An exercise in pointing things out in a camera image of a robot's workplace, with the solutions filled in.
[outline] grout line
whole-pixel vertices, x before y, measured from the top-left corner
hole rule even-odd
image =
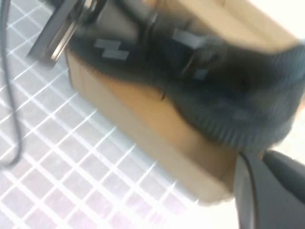
[[[18,216],[0,201],[0,210],[19,228],[30,229]]]
[[[34,169],[37,169],[38,171],[40,171],[43,175],[44,175],[44,177],[45,178],[47,178],[52,184],[53,184],[53,187],[52,187],[52,189],[56,189],[56,188],[58,188],[59,190],[61,190],[62,191],[62,193],[64,193],[66,196],[68,196],[68,197],[71,197],[71,196],[73,196],[73,199],[71,199],[71,198],[69,198],[76,206],[77,205],[82,205],[81,204],[81,200],[79,200],[79,198],[77,197],[77,196],[75,196],[75,194],[74,193],[72,193],[71,191],[69,191],[62,183],[61,183],[61,181],[58,181],[58,180],[56,180],[56,178],[54,178],[46,169],[44,169],[42,166],[41,166],[41,164],[40,163],[37,163],[34,159],[32,159],[31,158],[31,156],[29,156],[28,154],[26,154],[25,155],[25,158],[27,159],[27,161],[30,163],[30,164],[32,164],[32,171],[34,170]],[[11,175],[11,177],[10,176],[7,176],[8,177],[8,179],[10,179],[14,184],[15,184],[15,186],[16,187],[18,187],[18,188],[20,188],[20,186],[18,186],[18,182],[19,183],[21,183],[21,181],[22,180],[18,180],[18,179],[16,179],[16,178],[14,178],[14,176],[13,175]],[[27,191],[24,191],[25,189],[27,189],[26,187],[24,188],[24,189],[22,189],[22,188],[20,188],[20,190],[23,190],[23,192],[26,194],[26,193],[28,193]],[[43,198],[41,198],[41,199],[36,199],[35,201],[34,201],[34,203],[39,203],[39,205],[38,206],[34,206],[33,208],[35,208],[35,209],[37,209],[38,207],[40,207],[41,205],[44,205],[44,203],[43,203],[43,201],[48,197],[48,195],[45,195]],[[87,206],[84,206],[84,205],[82,205],[82,207],[85,207],[86,209],[87,209],[87,212],[90,212],[91,214],[88,214],[88,216],[91,218],[91,216],[92,215],[94,215],[94,214],[96,214],[95,212],[93,212],[92,210],[90,210],[89,209],[89,207],[87,207]],[[93,221],[95,221],[95,222],[98,222],[98,225],[100,225],[100,224],[104,224],[104,223],[102,223],[100,220],[97,220],[97,216],[95,216],[95,218],[94,219],[92,219]]]
[[[163,196],[160,198],[160,200],[158,201],[157,204],[157,210],[160,211],[160,209],[162,208],[162,203],[164,202],[164,200],[168,197],[168,195],[172,192],[174,186],[175,186],[176,182],[174,184],[172,184],[170,187],[167,188],[166,192],[163,194]],[[149,221],[151,216],[153,215],[153,213],[155,212],[155,209],[152,209],[151,212],[145,217],[146,221]]]
[[[100,143],[102,143],[102,142],[98,142],[98,143],[94,146],[94,149],[96,149],[97,146],[100,145]],[[134,148],[134,146],[132,146],[131,149],[129,149],[125,155],[128,155],[129,152],[131,152],[133,148]],[[125,157],[123,156],[116,164],[119,164],[124,158],[125,158]],[[103,182],[103,181],[113,172],[113,167],[108,167],[108,168],[109,168],[109,171],[103,176],[103,178],[102,178],[101,180],[98,181],[99,183],[102,183],[102,182]],[[87,199],[88,199],[96,190],[97,190],[97,188],[96,188],[96,187],[93,187],[93,188],[89,191],[89,193],[82,199],[82,202],[87,201]],[[75,208],[71,211],[71,213],[70,213],[69,215],[66,216],[65,221],[69,220],[69,218],[73,215],[73,213],[74,213],[75,211],[77,211],[77,209],[78,209],[78,208],[75,207]]]
[[[62,152],[60,149],[56,149],[55,152],[57,152],[58,155],[60,155],[60,156],[62,157],[62,159],[65,160],[70,166],[72,166],[72,167],[77,167],[77,165],[76,165],[68,156],[66,156],[65,153]],[[118,200],[116,199],[115,196],[113,196],[112,193],[110,193],[110,192],[109,192],[107,189],[105,189],[99,182],[97,182],[94,178],[92,178],[91,175],[88,174],[85,170],[83,170],[83,169],[80,168],[80,167],[77,167],[77,168],[78,168],[77,172],[78,172],[83,178],[85,178],[92,186],[98,187],[98,190],[99,190],[100,192],[102,192],[104,195],[106,195],[106,196],[108,197],[108,200],[109,200],[110,202],[112,202],[113,205],[116,205],[116,202],[118,202]],[[47,171],[44,172],[44,170],[45,170],[44,168],[41,168],[40,165],[37,165],[37,169],[38,169],[41,173],[43,173],[43,175],[45,175],[46,178],[48,178],[48,179],[50,180],[49,176],[52,177],[52,175],[49,175],[49,173],[48,173]]]
[[[22,191],[34,204],[39,205],[40,210],[46,213],[57,225],[65,226],[64,228],[72,229],[69,225],[65,225],[65,222],[57,216],[47,205],[39,200],[27,187],[25,187],[18,179],[14,177],[10,172],[4,172],[4,175],[13,182],[16,187]]]
[[[134,184],[134,186],[131,187],[131,189],[122,198],[122,201],[121,201],[120,205],[125,205],[126,204],[126,201],[128,200],[128,198],[136,191],[135,190],[136,187],[138,187],[139,184],[147,177],[147,175],[151,172],[151,170],[153,169],[154,166],[155,166],[155,163],[144,172],[144,174],[140,177],[140,179]],[[112,212],[108,215],[108,217],[106,218],[106,221],[109,221],[120,210],[120,208],[121,208],[121,206],[115,207],[112,210]]]
[[[17,24],[18,22],[20,22],[20,21],[22,21],[23,19],[27,18],[31,13],[35,12],[36,10],[39,10],[39,8],[40,8],[40,6],[37,6],[37,7],[33,8],[31,11],[29,11],[29,12],[26,13],[26,12],[21,12],[21,11],[19,10],[20,8],[17,7],[16,4],[14,4],[13,2],[12,2],[12,6],[14,6],[20,13],[22,13],[23,16],[22,16],[21,18],[17,19],[16,21],[14,21],[13,23],[9,23],[8,28],[14,26],[14,25]]]
[[[104,141],[112,132],[113,130],[111,130],[104,138],[101,139],[100,142]],[[78,163],[77,163],[77,166],[79,166],[83,161],[85,161],[85,159],[91,154],[91,151],[89,151],[87,153],[87,155],[85,155],[82,160],[80,160]],[[41,166],[41,162],[44,161],[44,159],[41,159],[39,160],[39,162],[37,163],[38,165]],[[35,160],[32,159],[30,156],[27,156],[27,161],[31,161],[30,163],[33,165],[35,164]],[[59,183],[63,185],[63,182],[75,171],[75,168],[72,167],[60,180],[59,180]],[[45,199],[57,188],[56,185],[53,186],[53,188],[51,188],[47,193],[46,195],[41,199],[42,201],[45,201]],[[24,216],[23,220],[26,219],[30,214],[31,212],[34,212],[34,210],[37,209],[37,208],[34,208],[33,210],[31,209],[26,216]]]

